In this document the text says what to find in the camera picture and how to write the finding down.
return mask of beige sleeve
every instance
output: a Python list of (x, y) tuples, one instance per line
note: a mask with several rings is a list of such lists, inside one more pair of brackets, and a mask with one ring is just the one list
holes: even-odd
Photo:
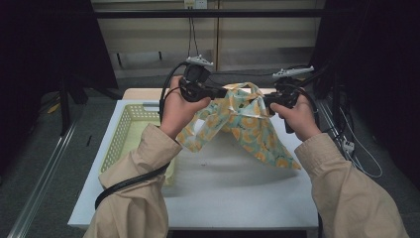
[[(159, 128), (149, 125), (139, 148), (103, 173), (101, 184), (109, 187), (156, 170), (181, 149)], [(158, 176), (109, 195), (98, 206), (84, 237), (166, 237), (167, 212), (160, 191), (163, 180), (164, 176)]]
[(346, 161), (327, 134), (295, 153), (311, 178), (326, 237), (408, 237), (391, 196)]

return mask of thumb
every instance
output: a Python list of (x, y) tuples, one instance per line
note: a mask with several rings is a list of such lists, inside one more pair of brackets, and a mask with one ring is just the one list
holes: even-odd
[(291, 109), (289, 109), (289, 108), (287, 108), (287, 107), (285, 107), (285, 106), (282, 106), (282, 105), (280, 105), (280, 104), (277, 104), (277, 103), (275, 103), (275, 102), (273, 102), (273, 103), (271, 103), (270, 105), (269, 105), (269, 107), (273, 110), (273, 111), (275, 111), (276, 113), (278, 113), (278, 115), (281, 117), (281, 118), (289, 118), (290, 116), (291, 116)]
[(201, 100), (199, 100), (197, 102), (194, 102), (194, 104), (195, 104), (194, 109), (196, 111), (201, 110), (201, 109), (205, 108), (206, 106), (208, 106), (210, 104), (210, 102), (211, 102), (210, 97), (202, 98)]

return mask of table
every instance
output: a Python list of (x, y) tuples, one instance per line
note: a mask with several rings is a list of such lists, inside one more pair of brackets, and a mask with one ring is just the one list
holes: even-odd
[[(158, 88), (131, 88), (123, 100), (156, 101), (160, 93)], [(281, 142), (296, 158), (293, 151), (300, 141), (294, 134), (285, 133), (283, 120), (277, 116), (271, 122)], [(70, 226), (86, 229), (90, 223), (94, 201), (102, 191), (99, 161), (97, 156), (68, 221)], [(303, 169), (280, 169), (261, 163), (229, 133), (220, 132), (199, 153), (182, 150), (176, 158), (175, 183), (164, 187), (162, 194), (170, 230), (313, 230), (318, 227), (307, 173)]]

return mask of black controller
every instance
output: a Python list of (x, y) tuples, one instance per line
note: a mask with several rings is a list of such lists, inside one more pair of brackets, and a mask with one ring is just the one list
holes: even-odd
[(183, 79), (179, 81), (179, 88), (185, 100), (196, 102), (205, 97), (211, 99), (223, 98), (227, 89), (223, 87), (208, 86), (205, 84), (211, 74), (203, 65), (189, 64), (184, 72)]
[[(275, 115), (275, 112), (269, 107), (273, 102), (290, 109), (296, 104), (297, 98), (299, 97), (299, 91), (293, 87), (292, 82), (289, 80), (290, 78), (281, 78), (274, 84), (276, 92), (264, 95), (263, 102), (265, 107), (268, 108), (270, 115)], [(284, 121), (284, 125), (286, 133), (291, 134), (294, 132), (286, 121)]]

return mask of person's right hand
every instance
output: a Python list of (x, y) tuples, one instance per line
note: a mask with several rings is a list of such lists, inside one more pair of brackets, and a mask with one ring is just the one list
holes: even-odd
[(296, 105), (292, 109), (277, 103), (271, 103), (270, 107), (273, 111), (278, 113), (280, 118), (286, 120), (287, 124), (294, 130), (299, 140), (306, 141), (321, 133), (315, 124), (311, 104), (305, 96), (299, 95)]

